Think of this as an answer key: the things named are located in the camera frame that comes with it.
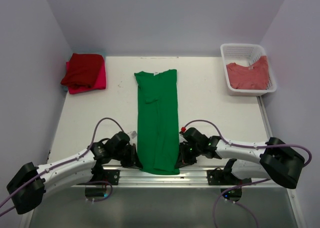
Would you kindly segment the green t shirt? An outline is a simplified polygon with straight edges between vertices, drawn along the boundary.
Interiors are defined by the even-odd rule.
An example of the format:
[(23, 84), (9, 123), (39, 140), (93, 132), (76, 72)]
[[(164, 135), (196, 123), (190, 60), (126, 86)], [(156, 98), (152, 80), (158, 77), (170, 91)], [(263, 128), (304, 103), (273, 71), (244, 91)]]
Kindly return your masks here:
[(137, 155), (142, 170), (178, 175), (179, 115), (177, 70), (135, 73), (137, 83)]

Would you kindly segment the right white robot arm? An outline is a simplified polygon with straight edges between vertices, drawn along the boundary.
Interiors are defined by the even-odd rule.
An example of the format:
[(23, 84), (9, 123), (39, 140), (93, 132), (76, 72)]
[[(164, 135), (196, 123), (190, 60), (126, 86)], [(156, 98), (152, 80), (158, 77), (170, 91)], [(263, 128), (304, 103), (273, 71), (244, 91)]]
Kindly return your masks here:
[(198, 156), (226, 159), (222, 177), (227, 184), (245, 179), (269, 179), (287, 188), (297, 187), (305, 159), (282, 140), (236, 144), (218, 135), (207, 137), (196, 128), (182, 128), (184, 141), (179, 144), (176, 168), (191, 166)]

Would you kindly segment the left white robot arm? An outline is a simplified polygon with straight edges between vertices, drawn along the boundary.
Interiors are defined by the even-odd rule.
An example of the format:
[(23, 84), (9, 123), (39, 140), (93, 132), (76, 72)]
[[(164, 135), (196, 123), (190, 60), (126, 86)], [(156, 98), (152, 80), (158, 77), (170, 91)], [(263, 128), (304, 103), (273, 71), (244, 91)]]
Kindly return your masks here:
[(107, 174), (103, 168), (112, 160), (119, 161), (123, 168), (143, 168), (136, 146), (122, 131), (60, 161), (38, 166), (29, 162), (6, 186), (13, 208), (19, 215), (28, 213), (45, 197), (74, 185), (112, 186), (114, 174)]

